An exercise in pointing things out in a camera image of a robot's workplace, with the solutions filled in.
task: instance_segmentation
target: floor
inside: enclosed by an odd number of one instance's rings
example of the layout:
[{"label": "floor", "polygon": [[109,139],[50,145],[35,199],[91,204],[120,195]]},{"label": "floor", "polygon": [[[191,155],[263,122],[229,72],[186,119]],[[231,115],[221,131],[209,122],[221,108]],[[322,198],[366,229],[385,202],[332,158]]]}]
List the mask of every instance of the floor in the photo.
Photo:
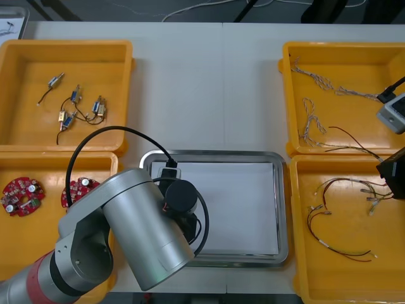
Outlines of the floor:
[{"label": "floor", "polygon": [[[214,3],[219,0],[62,0],[62,2],[83,21],[90,22],[160,22],[164,16],[174,11],[199,3]],[[232,22],[246,5],[246,0],[190,9],[167,19],[167,22]],[[269,0],[259,0],[258,5]],[[298,0],[310,3],[311,0]],[[349,5],[363,0],[349,0]],[[42,21],[43,17],[32,9],[26,0],[0,0],[2,5],[15,5],[30,8],[30,20]],[[253,8],[243,22],[255,23],[299,23],[308,5],[284,3],[279,0],[260,8]],[[45,11],[56,21],[61,18],[51,9]],[[365,4],[346,8],[337,23],[361,23]],[[394,23],[405,23],[405,10]]]}]

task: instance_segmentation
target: white table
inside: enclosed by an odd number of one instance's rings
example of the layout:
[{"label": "white table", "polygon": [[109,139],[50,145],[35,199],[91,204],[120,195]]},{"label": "white table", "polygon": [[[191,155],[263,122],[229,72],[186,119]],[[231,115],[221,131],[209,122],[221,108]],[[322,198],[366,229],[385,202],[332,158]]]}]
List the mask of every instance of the white table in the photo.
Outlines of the white table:
[{"label": "white table", "polygon": [[[167,149],[273,151],[286,160],[287,124],[277,61],[287,41],[403,42],[403,25],[30,22],[26,39],[128,39],[128,126]],[[128,137],[122,162],[153,149]],[[121,252],[113,291],[139,286]],[[151,292],[294,293],[294,261],[282,270],[186,267]]]}]

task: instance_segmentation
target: robotic arm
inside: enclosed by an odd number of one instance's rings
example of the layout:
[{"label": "robotic arm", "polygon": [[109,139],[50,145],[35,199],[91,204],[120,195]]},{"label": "robotic arm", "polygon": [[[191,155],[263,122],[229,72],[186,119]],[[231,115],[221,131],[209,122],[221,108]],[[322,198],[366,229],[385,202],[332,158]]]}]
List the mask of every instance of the robotic arm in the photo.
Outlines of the robotic arm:
[{"label": "robotic arm", "polygon": [[[91,138],[107,130],[127,130],[126,127],[105,127],[95,131],[78,146],[66,172],[66,189],[77,155]],[[168,165],[175,161],[169,156]],[[174,177],[156,181],[169,181],[166,193],[172,198],[182,198],[190,208],[175,210],[167,216],[162,211],[170,201],[143,169],[129,169],[110,177],[91,193],[72,205],[70,192],[66,191],[70,207],[60,220],[59,240],[55,250],[38,259],[11,279],[0,285],[0,304],[53,304],[73,303],[100,283],[113,270],[113,256],[108,246],[109,230],[114,233],[128,260],[141,290],[146,291],[163,282],[203,248],[208,237],[209,218],[206,204],[190,183]],[[188,217],[199,198],[205,214],[205,230],[201,244],[192,252],[177,220]]]}]

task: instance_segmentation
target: capacitor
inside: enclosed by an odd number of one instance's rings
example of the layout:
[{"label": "capacitor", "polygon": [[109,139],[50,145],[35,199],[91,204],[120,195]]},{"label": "capacitor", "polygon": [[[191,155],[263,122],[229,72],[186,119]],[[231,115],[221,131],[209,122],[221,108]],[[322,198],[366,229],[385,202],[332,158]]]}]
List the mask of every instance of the capacitor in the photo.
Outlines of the capacitor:
[{"label": "capacitor", "polygon": [[82,179],[82,185],[85,187],[89,187],[90,186],[90,180],[89,179]]},{"label": "capacitor", "polygon": [[14,206],[13,205],[8,205],[7,207],[6,207],[6,212],[7,213],[11,213],[11,212],[13,212],[14,211]]},{"label": "capacitor", "polygon": [[29,192],[34,193],[34,192],[36,192],[36,190],[38,190],[38,186],[36,186],[36,185],[29,185],[29,187],[28,187],[28,191],[29,191]]}]

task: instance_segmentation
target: white paper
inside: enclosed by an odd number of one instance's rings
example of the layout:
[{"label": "white paper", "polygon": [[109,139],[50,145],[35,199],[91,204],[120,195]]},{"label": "white paper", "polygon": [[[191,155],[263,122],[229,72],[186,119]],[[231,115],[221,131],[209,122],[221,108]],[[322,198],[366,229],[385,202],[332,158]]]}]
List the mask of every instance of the white paper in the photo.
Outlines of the white paper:
[{"label": "white paper", "polygon": [[[14,26],[11,27],[10,34],[3,35],[10,28],[10,25],[7,23],[10,22]],[[21,29],[23,27],[24,18],[2,18],[0,19],[0,46],[11,39],[18,39],[20,36]]]},{"label": "white paper", "polygon": [[[164,163],[152,164],[152,177]],[[278,254],[272,163],[179,163],[182,179],[198,189],[209,212],[209,234],[202,253]],[[200,204],[196,215],[204,231]]]}]

